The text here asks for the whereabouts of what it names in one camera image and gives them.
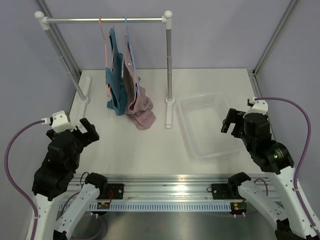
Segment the teal tank top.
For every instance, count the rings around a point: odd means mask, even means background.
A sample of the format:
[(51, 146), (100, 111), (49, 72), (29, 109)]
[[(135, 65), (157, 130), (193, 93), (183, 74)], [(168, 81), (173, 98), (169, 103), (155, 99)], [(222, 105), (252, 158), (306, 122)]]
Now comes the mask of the teal tank top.
[(128, 103), (128, 95), (122, 77), (123, 54), (118, 51), (115, 29), (109, 30), (109, 40), (113, 51), (112, 69), (105, 68), (105, 83), (110, 88), (111, 100), (107, 102), (107, 108), (114, 110), (117, 116), (123, 116)]

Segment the pink wire hanger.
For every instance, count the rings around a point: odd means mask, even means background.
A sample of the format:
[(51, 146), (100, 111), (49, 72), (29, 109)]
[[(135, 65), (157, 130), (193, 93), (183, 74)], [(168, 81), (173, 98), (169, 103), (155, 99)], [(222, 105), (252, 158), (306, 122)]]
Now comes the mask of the pink wire hanger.
[(109, 65), (108, 63), (108, 41), (111, 40), (110, 38), (110, 34), (108, 34), (107, 37), (105, 37), (104, 34), (104, 30), (103, 30), (103, 26), (102, 26), (102, 18), (101, 16), (98, 17), (98, 21), (99, 21), (99, 27), (100, 27), (100, 31), (102, 34), (102, 38), (104, 40), (104, 52), (105, 52), (105, 68), (109, 68), (110, 70), (113, 70), (113, 65), (114, 65), (114, 50), (111, 51), (111, 65)]

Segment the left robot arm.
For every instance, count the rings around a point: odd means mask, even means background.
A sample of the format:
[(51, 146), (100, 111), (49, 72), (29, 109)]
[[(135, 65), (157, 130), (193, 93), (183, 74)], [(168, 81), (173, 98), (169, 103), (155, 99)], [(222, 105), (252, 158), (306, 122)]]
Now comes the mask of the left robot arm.
[[(65, 213), (57, 218), (60, 202), (79, 167), (80, 154), (88, 145), (100, 139), (96, 128), (86, 118), (79, 121), (85, 128), (81, 132), (69, 117), (56, 116), (32, 122), (18, 131), (9, 141), (4, 154), (5, 174), (11, 185), (29, 202), (33, 210), (28, 240), (69, 240), (78, 222), (95, 199), (108, 194), (107, 177), (90, 173), (82, 189)], [(35, 172), (32, 184), (33, 197), (29, 197), (13, 180), (9, 170), (9, 153), (14, 141), (32, 126), (50, 125), (46, 132), (50, 139), (47, 153)]]

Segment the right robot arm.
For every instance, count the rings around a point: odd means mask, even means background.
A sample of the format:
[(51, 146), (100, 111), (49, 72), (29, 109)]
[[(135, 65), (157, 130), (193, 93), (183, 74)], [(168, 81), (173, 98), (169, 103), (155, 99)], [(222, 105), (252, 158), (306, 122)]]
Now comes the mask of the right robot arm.
[(311, 206), (301, 203), (305, 195), (294, 181), (294, 161), (288, 149), (272, 139), (267, 115), (231, 108), (222, 122), (221, 132), (226, 133), (231, 124), (234, 124), (231, 135), (243, 141), (253, 162), (272, 183), (282, 205), (261, 192), (244, 172), (228, 178), (228, 195), (249, 201), (271, 224), (278, 240), (318, 240), (320, 222)]

